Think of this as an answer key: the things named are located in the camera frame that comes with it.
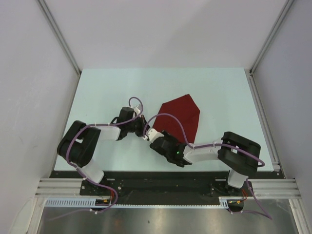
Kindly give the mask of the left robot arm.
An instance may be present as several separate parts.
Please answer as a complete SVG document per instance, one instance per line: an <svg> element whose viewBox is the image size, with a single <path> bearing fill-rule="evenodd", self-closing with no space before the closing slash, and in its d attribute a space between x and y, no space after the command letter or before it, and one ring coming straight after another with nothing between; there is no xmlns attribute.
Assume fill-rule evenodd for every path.
<svg viewBox="0 0 312 234"><path fill-rule="evenodd" d="M122 107L119 116L111 123L104 125L87 124L76 120L70 126L57 147L57 154L67 162L73 164L85 179L92 181L91 190L97 195L104 194L108 189L108 183L103 180L104 172L92 159L99 140L122 140L129 133L143 136L143 128L146 123L142 116L143 107Z"/></svg>

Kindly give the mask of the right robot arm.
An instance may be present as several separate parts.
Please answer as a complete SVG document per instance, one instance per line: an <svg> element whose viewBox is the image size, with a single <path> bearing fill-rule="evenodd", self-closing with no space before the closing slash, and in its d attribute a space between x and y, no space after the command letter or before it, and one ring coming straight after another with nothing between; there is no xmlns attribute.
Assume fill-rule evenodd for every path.
<svg viewBox="0 0 312 234"><path fill-rule="evenodd" d="M225 186L219 190L222 195L241 195L246 180L265 164L259 158L261 146L233 132L225 132L223 137L206 145L182 143L166 131L153 128L145 137L151 149L178 167L217 160L230 167Z"/></svg>

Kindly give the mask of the red cloth napkin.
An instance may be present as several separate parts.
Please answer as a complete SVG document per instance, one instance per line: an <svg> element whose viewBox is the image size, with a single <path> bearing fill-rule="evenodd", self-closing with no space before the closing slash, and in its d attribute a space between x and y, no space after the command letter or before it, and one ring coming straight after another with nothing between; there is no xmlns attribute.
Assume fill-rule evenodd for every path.
<svg viewBox="0 0 312 234"><path fill-rule="evenodd" d="M181 143L194 143L200 116L200 109L187 94L161 105L160 114L172 116L156 117L153 128L166 131Z"/></svg>

